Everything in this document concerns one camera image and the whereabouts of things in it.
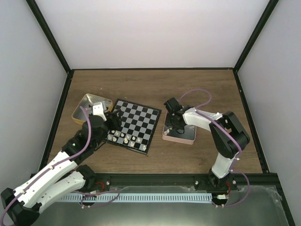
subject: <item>black frame edge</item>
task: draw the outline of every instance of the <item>black frame edge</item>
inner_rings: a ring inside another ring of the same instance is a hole
[[[294,219],[287,204],[277,173],[246,173],[252,186],[275,186],[281,196],[281,204],[289,226],[295,226]],[[139,174],[139,173],[96,173],[96,180],[106,183],[106,189],[110,186],[195,186],[196,179],[207,178],[208,174]],[[247,182],[241,174],[231,174],[237,186],[246,186]],[[204,191],[206,185],[200,183],[198,190]]]
[[[265,156],[264,156],[264,153],[263,153],[263,150],[262,150],[262,146],[261,146],[260,141],[259,141],[259,137],[258,137],[256,128],[255,128],[255,124],[254,124],[254,121],[252,119],[252,115],[251,115],[251,112],[250,112],[250,109],[249,109],[249,106],[248,106],[243,88],[241,86],[238,73],[237,73],[237,71],[233,70],[233,74],[234,74],[234,78],[235,78],[235,81],[236,81],[236,84],[237,84],[237,87],[238,87],[238,90],[239,90],[241,102],[243,103],[243,107],[244,107],[244,110],[245,110],[245,113],[246,113],[246,118],[247,118],[248,123],[249,123],[249,127],[250,127],[250,130],[251,130],[251,134],[252,134],[252,137],[253,137],[253,141],[254,141],[254,144],[255,144],[255,148],[256,148],[256,151],[257,151],[257,155],[258,155],[258,159],[259,159],[259,163],[260,163],[262,172],[263,173],[269,173],[269,167],[268,167],[267,161],[265,159]]]
[[[233,70],[233,67],[144,67],[144,68],[80,68],[75,71],[157,71],[157,70]]]
[[[50,130],[50,133],[49,133],[49,137],[48,137],[48,140],[47,140],[47,143],[46,143],[45,151],[43,153],[43,157],[42,157],[42,160],[41,160],[39,171],[47,165],[49,155],[50,155],[50,152],[51,152],[51,148],[52,148],[52,145],[53,145],[53,141],[55,139],[56,131],[57,131],[57,128],[58,128],[58,124],[59,124],[61,116],[62,116],[62,112],[63,112],[64,105],[65,105],[65,102],[66,102],[66,99],[67,99],[68,91],[69,91],[71,81],[72,81],[72,78],[73,78],[73,74],[74,74],[74,70],[71,70],[71,72],[67,75],[67,78],[66,78],[66,81],[65,81],[65,84],[64,84],[64,87],[63,87],[63,91],[62,91],[62,94],[61,94],[61,98],[60,98],[60,101],[58,103],[58,106],[57,106],[57,109],[56,109],[56,112],[55,112],[55,118],[53,120],[51,130]]]
[[[44,16],[42,15],[37,3],[35,0],[26,0],[28,6],[30,7],[30,9],[32,10],[32,13],[34,14],[34,16],[36,17],[40,27],[42,28],[45,36],[47,37],[52,49],[54,50],[55,54],[57,55],[57,58],[59,59],[59,61],[61,62],[63,68],[65,69],[66,73],[70,73],[71,69],[60,49],[60,47],[58,46]]]
[[[279,0],[269,0],[264,12],[262,13],[262,16],[260,17],[257,25],[255,26],[255,28],[251,34],[251,37],[249,38],[243,52],[241,53],[237,63],[234,66],[234,69],[236,71],[239,71],[239,69],[241,68],[242,64],[244,63],[245,59],[247,58],[249,52],[251,51],[254,43],[256,42],[259,34],[261,33],[262,29],[264,28],[266,22],[269,19],[269,16],[272,14],[272,12],[278,2],[279,2]]]

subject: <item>wooden surface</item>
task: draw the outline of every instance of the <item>wooden surface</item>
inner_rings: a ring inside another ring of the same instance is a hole
[[[61,147],[81,129],[71,115],[86,93],[111,99],[117,98],[162,109],[148,155],[105,144],[82,164],[95,172],[117,173],[207,173],[215,162],[217,150],[211,133],[198,128],[193,145],[162,139],[163,103],[179,98],[194,88],[212,94],[212,101],[201,110],[225,113],[233,111],[251,135],[239,92],[231,70],[152,70],[152,71],[76,71],[63,109],[49,161]],[[198,105],[208,100],[203,92],[187,95],[183,105]],[[235,169],[260,173],[261,168],[253,140],[243,151]]]

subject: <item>white robotic arm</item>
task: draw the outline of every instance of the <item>white robotic arm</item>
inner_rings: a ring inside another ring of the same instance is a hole
[[[166,117],[166,126],[183,130],[185,125],[193,125],[212,133],[219,153],[215,164],[209,171],[209,179],[214,187],[221,186],[237,154],[250,142],[249,135],[236,115],[233,112],[210,113],[191,106],[183,107],[175,98],[169,99],[164,105],[169,114]]]
[[[120,128],[121,115],[119,111],[105,112],[101,102],[92,106],[92,111],[87,116],[90,124],[86,121],[47,166],[14,190],[2,191],[3,207],[16,226],[32,225],[40,213],[62,196],[94,185],[95,173],[87,165],[79,165],[100,147],[110,130]]]

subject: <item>white panel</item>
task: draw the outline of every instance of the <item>white panel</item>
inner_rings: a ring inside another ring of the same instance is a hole
[[[115,198],[117,194],[102,194],[96,198],[91,196],[86,198],[83,202],[95,201],[95,202],[108,202]],[[81,202],[83,195],[70,193],[65,195],[58,202]],[[135,202],[135,203],[146,203],[146,202],[191,202],[191,203],[210,203],[212,204],[212,194],[207,193],[194,193],[194,194],[183,194],[183,193],[121,193],[115,202]]]
[[[233,67],[268,0],[37,0],[71,68]]]
[[[239,75],[272,172],[301,225],[301,1],[279,1]]]
[[[1,1],[0,40],[1,192],[37,172],[66,73],[26,1]]]

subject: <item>black and white checkerboard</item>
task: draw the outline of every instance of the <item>black and white checkerboard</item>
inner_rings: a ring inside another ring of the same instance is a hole
[[[110,131],[108,143],[147,154],[161,110],[118,99],[115,110],[121,110],[121,130]]]

